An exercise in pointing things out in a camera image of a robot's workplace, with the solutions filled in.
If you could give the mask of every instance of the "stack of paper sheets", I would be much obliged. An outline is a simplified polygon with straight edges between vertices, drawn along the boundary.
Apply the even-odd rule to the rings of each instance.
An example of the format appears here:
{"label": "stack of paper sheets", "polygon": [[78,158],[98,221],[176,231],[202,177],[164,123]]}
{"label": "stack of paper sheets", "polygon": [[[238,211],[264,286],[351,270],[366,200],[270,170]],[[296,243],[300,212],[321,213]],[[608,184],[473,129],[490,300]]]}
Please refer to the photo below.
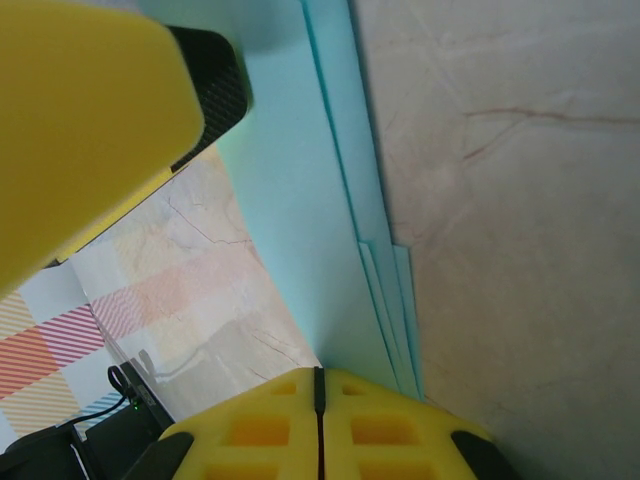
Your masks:
{"label": "stack of paper sheets", "polygon": [[143,0],[225,35],[253,104],[218,142],[263,263],[325,367],[424,398],[409,254],[393,246],[348,0]]}

